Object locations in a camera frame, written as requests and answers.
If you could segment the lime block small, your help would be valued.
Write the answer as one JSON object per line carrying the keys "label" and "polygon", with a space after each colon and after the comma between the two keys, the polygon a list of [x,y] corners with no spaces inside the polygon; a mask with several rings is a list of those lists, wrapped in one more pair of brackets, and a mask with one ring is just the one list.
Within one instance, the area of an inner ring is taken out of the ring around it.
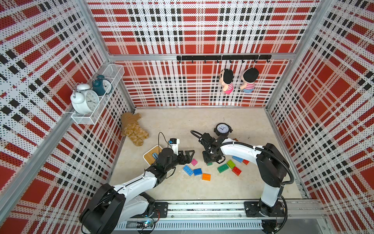
{"label": "lime block small", "polygon": [[236,167],[236,164],[232,160],[227,161],[227,165],[230,169],[233,169],[234,167]]}

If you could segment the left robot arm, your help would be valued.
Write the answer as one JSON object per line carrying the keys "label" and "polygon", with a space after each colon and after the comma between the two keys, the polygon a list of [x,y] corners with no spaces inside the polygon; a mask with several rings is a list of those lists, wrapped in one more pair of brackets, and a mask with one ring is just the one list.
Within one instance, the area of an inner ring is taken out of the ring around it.
{"label": "left robot arm", "polygon": [[102,185],[79,217],[82,233],[110,234],[119,222],[137,215],[151,216],[155,199],[146,192],[161,184],[177,165],[191,163],[194,154],[194,150],[174,152],[164,148],[138,177],[116,186]]}

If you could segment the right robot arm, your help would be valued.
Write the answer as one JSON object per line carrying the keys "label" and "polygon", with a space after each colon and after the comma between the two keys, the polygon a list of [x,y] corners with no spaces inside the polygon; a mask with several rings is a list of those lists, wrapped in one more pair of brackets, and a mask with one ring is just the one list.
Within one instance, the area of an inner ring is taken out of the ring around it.
{"label": "right robot arm", "polygon": [[252,146],[226,136],[213,138],[208,133],[202,134],[195,130],[191,130],[191,134],[204,147],[203,159],[206,163],[216,162],[228,166],[226,156],[235,156],[255,164],[265,183],[257,213],[265,217],[285,216],[285,211],[281,211],[285,205],[281,205],[279,199],[282,198],[285,185],[294,183],[295,178],[289,163],[273,144]]}

